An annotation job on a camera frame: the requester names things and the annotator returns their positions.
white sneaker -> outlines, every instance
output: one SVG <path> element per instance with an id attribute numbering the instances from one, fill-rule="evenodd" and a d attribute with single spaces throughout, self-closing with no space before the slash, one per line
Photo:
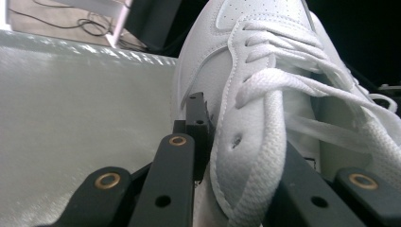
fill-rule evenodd
<path id="1" fill-rule="evenodd" d="M 177 64 L 174 120 L 196 92 L 217 130 L 195 226 L 259 226 L 287 141 L 325 177 L 356 166 L 401 190 L 400 119 L 357 84 L 302 0 L 209 1 Z"/>

shoelace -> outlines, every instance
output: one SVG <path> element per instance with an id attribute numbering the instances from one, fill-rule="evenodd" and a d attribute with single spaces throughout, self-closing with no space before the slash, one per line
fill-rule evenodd
<path id="1" fill-rule="evenodd" d="M 243 107 L 248 102 L 263 96 L 267 92 L 293 89 L 315 97 L 338 97 L 349 103 L 364 107 L 375 115 L 382 116 L 380 118 L 386 119 L 382 122 L 385 126 L 389 124 L 391 126 L 400 126 L 398 117 L 393 113 L 396 110 L 396 104 L 386 96 L 369 94 L 372 98 L 388 100 L 391 103 L 390 110 L 386 110 L 366 98 L 325 85 L 317 80 L 274 68 L 277 59 L 280 59 L 312 73 L 325 73 L 328 76 L 338 77 L 345 82 L 345 87 L 357 86 L 353 80 L 348 79 L 343 74 L 338 66 L 329 61 L 326 54 L 319 47 L 303 43 L 314 43 L 316 42 L 315 37 L 304 36 L 303 42 L 301 42 L 296 37 L 293 37 L 289 30 L 271 29 L 270 23 L 266 22 L 252 22 L 246 25 L 244 29 L 261 31 L 252 35 L 246 43 L 247 46 L 258 45 L 257 49 L 248 56 L 247 62 L 269 57 L 270 68 L 254 73 L 243 83 L 235 98 L 237 108 Z M 288 130 L 301 132 L 343 148 L 353 148 L 357 152 L 366 152 L 367 150 L 362 141 L 363 139 L 356 132 L 289 113 L 285 114 L 285 119 Z"/>
<path id="2" fill-rule="evenodd" d="M 254 51 L 248 56 L 246 62 L 269 58 L 269 65 L 244 80 L 235 97 L 235 106 L 238 109 L 256 98 L 267 97 L 267 94 L 271 95 L 275 91 L 296 90 L 315 97 L 334 96 L 364 109 L 372 118 L 380 121 L 394 141 L 400 143 L 401 140 L 397 137 L 401 131 L 398 116 L 374 104 L 368 98 L 344 91 L 351 90 L 354 86 L 357 86 L 359 90 L 361 88 L 358 87 L 355 80 L 347 76 L 329 60 L 322 51 L 320 42 L 316 37 L 308 33 L 302 36 L 296 35 L 287 27 L 264 21 L 248 23 L 244 30 L 260 31 L 254 33 L 246 42 L 248 47 L 254 47 Z M 315 74 L 325 74 L 328 77 L 337 78 L 332 79 L 332 81 L 344 90 L 277 69 L 275 68 L 277 60 L 285 61 Z M 394 111 L 396 104 L 394 102 L 391 104 L 392 111 Z M 367 152 L 369 150 L 361 138 L 362 136 L 355 131 L 291 113 L 284 113 L 284 118 L 287 131 L 297 131 L 343 148 L 351 148 L 356 152 Z M 260 157 L 263 160 L 259 160 L 259 164 L 271 158 L 269 155 Z M 273 170 L 272 172 L 279 174 L 281 170 Z M 252 172 L 249 178 L 257 179 L 257 176 L 253 176 L 253 174 L 257 175 L 257 173 Z M 229 215 L 233 218 L 230 219 L 229 226 L 250 226 L 260 223 L 257 223 L 257 220 L 264 217 L 266 210 L 263 209 L 266 207 L 254 200 L 255 190 L 257 191 L 258 187 L 252 183 L 244 189 L 241 202 L 238 203 L 235 211 Z M 271 196 L 271 194 L 264 193 L 262 196 Z"/>

white shoelace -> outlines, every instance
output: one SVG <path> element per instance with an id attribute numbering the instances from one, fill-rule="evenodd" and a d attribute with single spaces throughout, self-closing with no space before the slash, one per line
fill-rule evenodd
<path id="1" fill-rule="evenodd" d="M 310 34 L 305 34 L 303 36 L 296 35 L 296 32 L 286 27 L 262 21 L 248 23 L 244 27 L 244 30 L 260 31 L 254 33 L 246 42 L 249 48 L 254 48 L 254 51 L 248 56 L 246 62 L 269 58 L 269 65 L 267 68 L 255 72 L 244 81 L 235 97 L 235 106 L 238 109 L 247 105 L 247 103 L 252 100 L 265 96 L 266 94 L 271 94 L 271 92 L 274 91 L 296 90 L 315 97 L 334 96 L 349 104 L 359 106 L 367 110 L 368 113 L 373 113 L 373 118 L 380 121 L 384 128 L 387 129 L 390 136 L 397 134 L 395 133 L 397 131 L 399 134 L 401 131 L 399 118 L 393 113 L 396 110 L 396 104 L 394 102 L 391 102 L 391 110 L 389 111 L 374 104 L 368 98 L 325 85 L 314 79 L 290 74 L 275 68 L 277 60 L 284 61 L 315 74 L 325 74 L 328 77 L 335 77 L 337 79 L 333 80 L 338 83 L 335 85 L 340 85 L 345 90 L 351 90 L 353 86 L 358 86 L 351 77 L 347 76 L 337 65 L 329 60 L 327 55 L 320 49 L 320 43 L 316 37 Z M 372 98 L 386 99 L 383 96 L 375 95 L 373 95 Z M 367 148 L 363 136 L 358 132 L 292 113 L 284 113 L 284 118 L 287 131 L 296 131 L 306 134 L 312 138 L 335 144 L 342 148 L 349 148 L 356 152 L 369 152 L 369 148 Z M 259 207 L 257 206 L 258 202 L 253 201 L 253 197 L 254 192 L 252 192 L 252 190 L 242 195 L 243 203 L 248 204 L 247 206 L 241 207 L 254 207 L 254 209 L 252 211 L 243 212 L 238 211 L 240 208 L 236 209 L 237 213 L 232 215 L 232 217 L 239 218 L 236 218 L 238 221 L 233 220 L 231 222 L 233 226 L 236 226 L 238 223 L 240 226 L 244 223 L 246 223 L 245 225 L 250 223 L 255 224 L 255 222 L 253 222 L 254 219 L 250 217 L 262 218 L 264 216 L 264 212 L 266 211 L 256 208 Z"/>
<path id="2" fill-rule="evenodd" d="M 252 22 L 245 27 L 245 30 L 261 31 L 252 35 L 246 43 L 247 46 L 258 45 L 257 49 L 248 56 L 247 62 L 269 57 L 270 62 L 276 63 L 276 59 L 280 59 L 316 74 L 325 73 L 332 77 L 338 77 L 345 81 L 345 86 L 353 86 L 354 82 L 351 79 L 346 79 L 348 77 L 335 64 L 329 61 L 326 54 L 319 47 L 301 43 L 295 40 L 296 37 L 287 38 L 286 36 L 291 36 L 286 34 L 288 30 L 271 30 L 269 25 L 269 23 L 265 22 Z M 313 39 L 316 38 L 303 37 L 303 42 Z M 235 98 L 237 108 L 241 108 L 267 92 L 293 89 L 315 97 L 338 97 L 348 103 L 364 107 L 376 115 L 387 118 L 386 122 L 382 122 L 384 125 L 399 125 L 398 117 L 393 113 L 396 110 L 396 104 L 386 96 L 369 95 L 372 98 L 388 100 L 391 103 L 390 110 L 386 110 L 360 96 L 322 84 L 317 80 L 273 68 L 275 65 L 270 66 L 271 68 L 254 73 L 244 82 Z M 366 145 L 364 145 L 362 138 L 356 132 L 289 113 L 286 113 L 285 119 L 288 130 L 301 132 L 342 148 L 352 148 L 357 152 L 366 152 Z"/>

brass grommet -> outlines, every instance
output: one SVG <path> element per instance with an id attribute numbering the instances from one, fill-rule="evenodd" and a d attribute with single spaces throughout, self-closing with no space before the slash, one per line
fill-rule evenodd
<path id="1" fill-rule="evenodd" d="M 186 143 L 186 139 L 182 136 L 174 136 L 170 140 L 170 145 L 182 146 Z"/>
<path id="2" fill-rule="evenodd" d="M 358 178 L 366 181 L 367 183 L 362 183 Z M 353 183 L 354 185 L 363 188 L 363 189 L 367 189 L 367 190 L 376 190 L 378 188 L 378 184 L 375 180 L 373 180 L 372 178 L 365 176 L 363 174 L 360 173 L 353 173 L 349 176 L 349 179 L 351 181 L 351 183 Z"/>
<path id="3" fill-rule="evenodd" d="M 109 183 L 103 183 L 103 179 L 107 177 L 113 177 L 113 180 Z M 121 177 L 117 173 L 105 173 L 96 179 L 95 187 L 97 187 L 98 189 L 109 189 L 116 186 L 120 182 L 120 180 Z"/>

shoe upper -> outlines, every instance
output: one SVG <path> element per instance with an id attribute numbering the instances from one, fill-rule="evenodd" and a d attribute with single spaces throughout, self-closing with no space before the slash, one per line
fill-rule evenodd
<path id="1" fill-rule="evenodd" d="M 210 1 L 183 45 L 173 82 L 172 118 L 183 119 L 189 95 L 204 93 L 212 123 L 217 126 L 210 181 L 230 226 L 261 223 L 282 175 L 287 141 L 304 157 L 315 160 L 318 171 L 322 149 L 326 159 L 343 152 L 342 162 L 355 153 L 353 159 L 361 161 L 349 165 L 383 168 L 385 165 L 377 168 L 370 164 L 372 154 L 363 151 L 369 149 L 362 141 L 366 138 L 375 141 L 376 149 L 389 150 L 386 161 L 378 157 L 382 164 L 387 165 L 391 158 L 395 165 L 401 163 L 394 142 L 400 141 L 396 132 L 401 129 L 399 119 L 376 107 L 358 88 L 344 72 L 332 44 L 324 46 L 310 22 L 301 0 Z M 325 74 L 327 79 L 315 81 L 316 74 Z M 323 104 L 311 96 L 324 97 Z M 348 103 L 338 104 L 339 98 Z M 329 108 L 317 113 L 324 105 Z M 333 106 L 341 106 L 345 115 L 339 116 L 337 110 L 330 113 Z M 353 115 L 359 119 L 349 120 Z M 346 130 L 318 124 L 318 118 Z M 387 124 L 386 129 L 395 125 L 393 137 L 386 137 L 386 130 L 376 122 Z M 387 144 L 381 147 L 378 138 Z M 358 151 L 348 150 L 350 146 Z M 323 171 L 338 168 L 333 165 Z M 389 171 L 387 167 L 381 175 Z"/>

